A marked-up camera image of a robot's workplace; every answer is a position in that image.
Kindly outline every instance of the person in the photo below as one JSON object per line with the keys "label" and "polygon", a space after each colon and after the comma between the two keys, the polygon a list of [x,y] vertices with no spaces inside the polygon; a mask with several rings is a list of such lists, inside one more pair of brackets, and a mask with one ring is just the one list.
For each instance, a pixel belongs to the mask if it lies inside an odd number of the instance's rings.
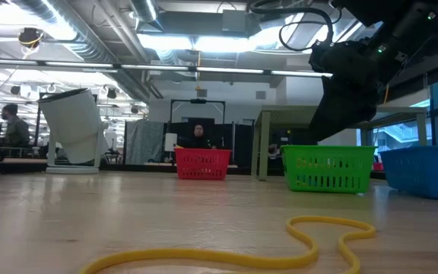
{"label": "person", "polygon": [[28,124],[20,119],[18,113],[18,105],[8,104],[3,107],[2,119],[8,121],[5,137],[2,139],[4,145],[12,148],[24,148],[28,146],[30,141],[30,131]]}
{"label": "person", "polygon": [[185,145],[186,148],[213,148],[215,145],[211,145],[211,141],[204,136],[204,127],[200,124],[194,127],[194,136]]}

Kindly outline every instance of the red basket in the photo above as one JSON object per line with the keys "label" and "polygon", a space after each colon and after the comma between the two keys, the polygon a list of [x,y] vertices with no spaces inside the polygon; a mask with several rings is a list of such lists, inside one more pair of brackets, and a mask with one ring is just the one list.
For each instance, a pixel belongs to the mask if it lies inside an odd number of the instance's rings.
{"label": "red basket", "polygon": [[180,179],[223,180],[231,151],[176,148],[176,170]]}

